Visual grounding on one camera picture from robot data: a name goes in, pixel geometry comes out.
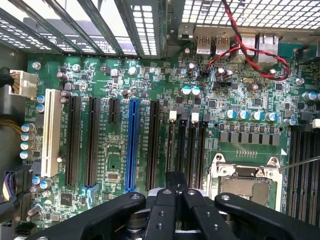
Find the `blue pcie slot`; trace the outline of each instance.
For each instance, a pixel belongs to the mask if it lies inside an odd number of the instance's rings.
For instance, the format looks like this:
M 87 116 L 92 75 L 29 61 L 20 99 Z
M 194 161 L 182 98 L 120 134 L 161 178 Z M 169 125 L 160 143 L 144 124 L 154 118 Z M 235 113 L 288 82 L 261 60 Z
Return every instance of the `blue pcie slot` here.
M 126 166 L 124 190 L 131 192 L 135 190 L 136 163 L 139 134 L 140 102 L 138 99 L 131 99 L 129 105 L 129 124 L 126 147 Z

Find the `green circuit board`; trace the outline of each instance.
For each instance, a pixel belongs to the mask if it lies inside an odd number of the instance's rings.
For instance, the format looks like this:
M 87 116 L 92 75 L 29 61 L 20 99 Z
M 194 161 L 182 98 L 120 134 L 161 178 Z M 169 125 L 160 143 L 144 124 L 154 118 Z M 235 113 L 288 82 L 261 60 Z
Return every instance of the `green circuit board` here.
M 190 45 L 192 52 L 195 52 L 195 46 Z M 45 93 L 45 89 L 59 89 L 60 80 L 57 78 L 57 72 L 62 66 L 66 67 L 69 81 L 78 89 L 73 89 L 72 93 L 81 97 L 81 128 L 79 141 L 79 160 L 78 160 L 78 179 L 75 186 L 65 185 L 65 164 L 59 164 L 58 175 L 52 178 L 53 185 L 50 189 L 51 195 L 43 197 L 41 192 L 33 195 L 33 204 L 40 204 L 43 207 L 40 218 L 36 221 L 38 228 L 47 228 L 59 221 L 68 219 L 88 209 L 86 196 L 83 195 L 83 186 L 85 179 L 85 156 L 86 141 L 88 136 L 88 108 L 89 98 L 98 97 L 101 99 L 99 135 L 98 135 L 98 166 L 97 166 L 97 184 L 98 190 L 95 193 L 95 205 L 104 203 L 124 193 L 125 169 L 126 169 L 126 149 L 128 135 L 128 114 L 130 99 L 140 100 L 140 121 L 138 130 L 138 150 L 135 178 L 135 191 L 147 194 L 146 168 L 147 152 L 149 143 L 149 122 L 150 122 L 150 101 L 159 100 L 160 124 L 158 139 L 158 158 L 156 161 L 156 188 L 165 187 L 166 158 L 168 148 L 168 116 L 170 111 L 177 107 L 182 108 L 184 112 L 190 110 L 198 111 L 200 116 L 210 115 L 210 122 L 205 132 L 205 152 L 203 165 L 203 188 L 206 188 L 207 171 L 211 166 L 213 157 L 216 153 L 222 153 L 226 162 L 237 164 L 250 164 L 263 166 L 272 156 L 277 157 L 282 165 L 288 161 L 290 152 L 290 128 L 283 124 L 284 111 L 291 111 L 292 118 L 299 118 L 303 111 L 316 112 L 316 105 L 307 105 L 302 99 L 302 94 L 312 92 L 318 89 L 319 65 L 310 64 L 306 66 L 296 65 L 291 60 L 293 49 L 296 44 L 279 44 L 279 56 L 284 57 L 291 68 L 291 75 L 282 82 L 266 80 L 260 77 L 255 71 L 244 64 L 235 64 L 227 61 L 217 62 L 212 71 L 217 67 L 224 67 L 226 70 L 232 70 L 233 75 L 228 79 L 235 85 L 228 89 L 213 90 L 212 84 L 215 81 L 214 74 L 208 79 L 199 79 L 196 76 L 197 71 L 189 74 L 186 72 L 186 66 L 190 62 L 197 63 L 200 69 L 207 65 L 209 60 L 203 59 L 197 55 L 191 54 L 183 58 L 181 53 L 175 57 L 165 60 L 140 60 L 140 59 L 120 59 L 103 57 L 81 57 L 81 56 L 58 56 L 32 54 L 29 56 L 28 72 L 35 74 L 39 78 L 38 94 Z M 32 63 L 39 62 L 40 70 L 34 70 Z M 73 72 L 72 66 L 79 64 L 80 72 Z M 107 75 L 102 69 L 110 67 L 111 70 L 117 70 L 118 76 Z M 136 68 L 136 75 L 128 74 L 130 67 Z M 273 67 L 281 74 L 281 65 Z M 296 78 L 304 78 L 305 83 L 297 86 Z M 258 91 L 245 91 L 247 83 L 242 82 L 243 78 L 253 78 L 257 84 L 261 85 Z M 199 96 L 183 96 L 181 89 L 185 86 L 198 86 L 201 90 Z M 123 90 L 128 90 L 129 95 L 124 97 Z M 120 120 L 119 124 L 108 123 L 109 98 L 120 100 Z M 26 105 L 26 122 L 35 122 L 37 103 L 34 100 L 28 100 Z M 62 105 L 61 134 L 60 134 L 60 152 L 66 152 L 68 105 Z M 275 122 L 268 122 L 265 119 L 252 121 L 237 120 L 236 118 L 225 118 L 227 110 L 245 110 L 250 112 L 259 111 L 263 115 L 275 112 L 278 119 Z M 178 121 L 176 123 L 176 134 L 178 133 Z M 278 138 L 278 144 L 261 144 L 260 142 L 241 143 L 230 142 L 230 140 L 220 141 L 222 132 L 233 133 L 257 133 L 260 135 L 275 135 Z M 35 151 L 41 153 L 42 136 L 37 135 L 35 141 Z M 33 157 L 31 161 L 37 161 L 39 157 Z M 281 209 L 286 207 L 286 181 L 287 175 L 283 176 L 283 191 Z M 270 185 L 268 191 L 267 206 L 275 207 L 276 187 L 274 183 Z

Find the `black pcie slot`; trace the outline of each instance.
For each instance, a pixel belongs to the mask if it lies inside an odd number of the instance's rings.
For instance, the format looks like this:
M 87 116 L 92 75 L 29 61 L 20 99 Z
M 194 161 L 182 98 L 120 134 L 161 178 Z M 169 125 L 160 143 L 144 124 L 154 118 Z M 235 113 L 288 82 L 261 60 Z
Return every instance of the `black pcie slot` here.
M 119 124 L 120 119 L 120 101 L 116 98 L 109 99 L 109 124 Z
M 199 127 L 199 141 L 198 141 L 198 152 L 197 160 L 195 165 L 195 188 L 202 188 L 203 170 L 204 170 L 204 158 L 205 158 L 205 140 L 206 140 L 206 129 L 208 124 L 205 122 L 200 123 Z
M 168 129 L 168 148 L 166 152 L 166 172 L 171 172 L 171 164 L 173 157 L 175 155 L 175 122 L 169 122 L 169 129 Z
M 186 126 L 187 121 L 180 120 L 180 125 L 178 128 L 178 143 L 176 149 L 176 162 L 175 162 L 175 171 L 182 172 L 183 161 L 184 161 L 184 146 L 186 138 Z
M 66 134 L 65 184 L 72 186 L 78 181 L 80 114 L 81 97 L 71 96 Z
M 85 158 L 85 177 L 86 187 L 92 187 L 97 182 L 97 162 L 99 145 L 99 122 L 100 122 L 101 100 L 97 97 L 90 97 L 88 112 L 88 138 Z
M 190 189 L 194 188 L 192 184 L 192 176 L 193 176 L 196 134 L 197 134 L 197 126 L 190 122 L 189 130 L 188 130 L 188 145 L 187 145 L 186 166 L 185 166 L 185 179 Z
M 160 126 L 160 102 L 151 101 L 150 103 L 150 123 L 148 136 L 148 159 L 147 159 L 147 176 L 145 189 L 149 191 L 155 188 L 157 159 L 158 159 L 158 142 Z

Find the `pcie slot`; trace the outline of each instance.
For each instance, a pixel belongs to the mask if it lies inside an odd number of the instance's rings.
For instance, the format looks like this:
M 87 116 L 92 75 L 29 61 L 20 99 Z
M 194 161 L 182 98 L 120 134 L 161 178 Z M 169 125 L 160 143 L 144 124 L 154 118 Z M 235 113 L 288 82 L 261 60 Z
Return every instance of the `pcie slot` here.
M 208 124 L 201 122 L 199 127 L 199 141 L 198 141 L 198 152 L 197 160 L 195 165 L 195 188 L 202 188 L 203 181 L 203 170 L 204 170 L 204 157 L 205 157 L 205 140 L 206 140 L 206 129 Z
M 71 96 L 69 99 L 68 124 L 66 135 L 66 185 L 75 185 L 78 181 L 80 114 L 81 98 L 79 96 Z
M 195 153 L 195 141 L 196 141 L 196 125 L 190 122 L 188 129 L 188 145 L 186 155 L 186 168 L 185 168 L 185 179 L 188 183 L 189 188 L 193 188 L 192 176 L 193 176 L 193 165 L 194 165 L 194 153 Z
M 150 122 L 148 136 L 148 158 L 146 164 L 146 184 L 145 190 L 155 188 L 157 159 L 158 159 L 158 142 L 159 142 L 159 125 L 160 125 L 160 102 L 151 101 L 150 103 Z
M 61 103 L 60 91 L 45 90 L 44 123 L 42 138 L 41 176 L 52 177 L 58 173 Z
M 86 187 L 93 187 L 97 182 L 100 105 L 100 98 L 90 97 L 87 125 L 88 138 L 84 177 L 84 185 Z
M 116 98 L 109 99 L 109 124 L 119 124 L 120 119 L 120 101 Z
M 131 99 L 129 105 L 128 135 L 126 146 L 126 166 L 124 190 L 131 192 L 135 190 L 136 163 L 139 134 L 140 102 L 138 99 Z

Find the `white pci slot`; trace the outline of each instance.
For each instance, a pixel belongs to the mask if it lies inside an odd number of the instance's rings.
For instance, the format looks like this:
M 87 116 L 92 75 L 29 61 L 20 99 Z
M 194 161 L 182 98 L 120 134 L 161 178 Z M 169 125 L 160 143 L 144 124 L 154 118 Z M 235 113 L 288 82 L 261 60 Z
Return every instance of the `white pci slot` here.
M 41 159 L 41 176 L 52 177 L 58 173 L 61 103 L 60 91 L 45 90 L 44 124 Z

